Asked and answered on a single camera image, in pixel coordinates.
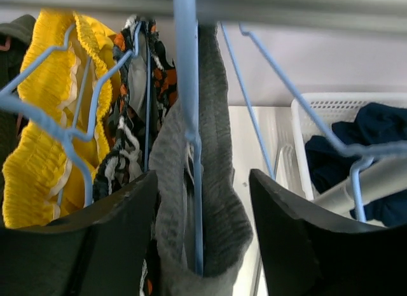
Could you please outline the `blue hanger of grey shorts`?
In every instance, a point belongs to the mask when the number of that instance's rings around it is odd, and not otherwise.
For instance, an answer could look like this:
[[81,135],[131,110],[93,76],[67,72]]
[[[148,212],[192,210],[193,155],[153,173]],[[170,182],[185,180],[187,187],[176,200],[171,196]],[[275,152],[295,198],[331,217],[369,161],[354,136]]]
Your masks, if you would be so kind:
[[186,125],[185,137],[193,145],[195,191],[195,270],[204,274],[202,216],[202,142],[199,133],[198,22],[196,0],[173,0],[176,27],[177,84]]

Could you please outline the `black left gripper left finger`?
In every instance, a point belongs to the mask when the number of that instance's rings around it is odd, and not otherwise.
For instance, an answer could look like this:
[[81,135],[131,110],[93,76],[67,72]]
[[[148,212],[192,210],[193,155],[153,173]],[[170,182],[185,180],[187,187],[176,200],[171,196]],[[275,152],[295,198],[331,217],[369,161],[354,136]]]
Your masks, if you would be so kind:
[[1,229],[1,294],[138,295],[157,193],[149,171],[48,225]]

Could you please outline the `navy blue shorts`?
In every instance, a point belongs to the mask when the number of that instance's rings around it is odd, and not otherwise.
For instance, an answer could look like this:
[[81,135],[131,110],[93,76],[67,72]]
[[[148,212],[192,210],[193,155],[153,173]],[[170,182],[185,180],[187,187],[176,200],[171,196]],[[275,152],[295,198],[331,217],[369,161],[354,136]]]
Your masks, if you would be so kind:
[[[406,140],[406,110],[378,103],[362,107],[353,122],[332,125],[336,136],[345,144],[388,143]],[[357,157],[341,156],[323,136],[312,136],[305,144],[310,179],[319,194],[349,176]],[[375,200],[364,206],[366,219],[378,220],[386,227],[406,223],[406,190]]]

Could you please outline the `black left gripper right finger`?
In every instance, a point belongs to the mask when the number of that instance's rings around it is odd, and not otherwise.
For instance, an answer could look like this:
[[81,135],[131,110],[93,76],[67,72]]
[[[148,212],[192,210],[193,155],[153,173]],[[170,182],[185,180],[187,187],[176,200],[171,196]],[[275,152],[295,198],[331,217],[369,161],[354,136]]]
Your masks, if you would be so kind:
[[332,213],[259,169],[251,204],[270,295],[405,295],[406,227]]

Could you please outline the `grey shorts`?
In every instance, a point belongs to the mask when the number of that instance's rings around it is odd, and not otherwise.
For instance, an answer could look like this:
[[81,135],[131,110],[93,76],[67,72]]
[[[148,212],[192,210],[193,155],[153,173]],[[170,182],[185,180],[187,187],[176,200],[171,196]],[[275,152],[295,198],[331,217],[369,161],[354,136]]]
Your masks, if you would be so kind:
[[169,109],[149,158],[161,196],[155,238],[161,263],[162,295],[231,295],[252,241],[251,224],[233,189],[228,84],[216,33],[215,25],[198,28],[202,276],[195,273],[193,150],[184,136],[180,102]]

